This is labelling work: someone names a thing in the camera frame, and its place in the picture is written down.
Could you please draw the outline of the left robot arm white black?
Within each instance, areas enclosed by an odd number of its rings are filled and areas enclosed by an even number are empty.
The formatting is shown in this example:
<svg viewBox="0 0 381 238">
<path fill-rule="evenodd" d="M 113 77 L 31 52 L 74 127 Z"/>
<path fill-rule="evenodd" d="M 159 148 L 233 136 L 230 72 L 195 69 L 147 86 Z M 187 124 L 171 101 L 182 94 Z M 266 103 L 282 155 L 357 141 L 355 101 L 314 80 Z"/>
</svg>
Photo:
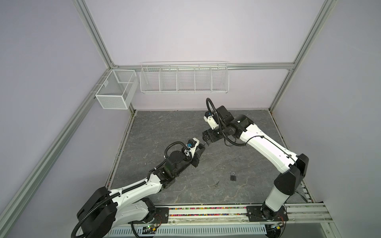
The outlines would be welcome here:
<svg viewBox="0 0 381 238">
<path fill-rule="evenodd" d="M 164 151 L 164 161 L 146 178 L 121 188 L 97 189 L 78 211 L 78 223 L 70 236 L 102 238 L 119 225 L 152 221 L 156 208 L 148 196 L 170 187 L 189 166 L 197 167 L 204 151 L 205 146 L 195 138 L 187 144 L 173 142 Z"/>
</svg>

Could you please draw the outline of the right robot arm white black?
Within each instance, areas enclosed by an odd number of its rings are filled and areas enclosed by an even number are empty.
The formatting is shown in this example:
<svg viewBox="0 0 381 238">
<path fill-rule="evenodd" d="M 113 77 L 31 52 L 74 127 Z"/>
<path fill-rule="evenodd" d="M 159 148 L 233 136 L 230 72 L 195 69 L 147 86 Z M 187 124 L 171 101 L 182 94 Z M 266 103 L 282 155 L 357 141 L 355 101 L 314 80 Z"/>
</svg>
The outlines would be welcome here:
<svg viewBox="0 0 381 238">
<path fill-rule="evenodd" d="M 224 106 L 209 108 L 204 114 L 204 120 L 210 126 L 202 134 L 204 142 L 212 144 L 224 139 L 233 146 L 250 146 L 279 171 L 274 186 L 261 207 L 262 218 L 274 220 L 306 176 L 309 158 L 305 154 L 297 155 L 286 149 L 266 135 L 250 118 L 245 115 L 234 117 Z"/>
</svg>

